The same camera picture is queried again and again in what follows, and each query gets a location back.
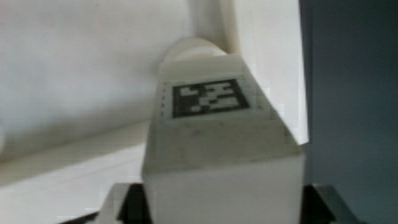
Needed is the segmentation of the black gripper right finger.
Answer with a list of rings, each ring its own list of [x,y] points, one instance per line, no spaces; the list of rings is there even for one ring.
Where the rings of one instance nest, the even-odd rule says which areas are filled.
[[[302,224],[366,224],[330,185],[311,184],[304,187]]]

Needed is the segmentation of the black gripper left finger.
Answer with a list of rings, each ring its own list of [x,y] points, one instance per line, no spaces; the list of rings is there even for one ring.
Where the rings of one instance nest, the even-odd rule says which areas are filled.
[[[58,224],[149,224],[142,185],[117,183],[112,186],[99,211]]]

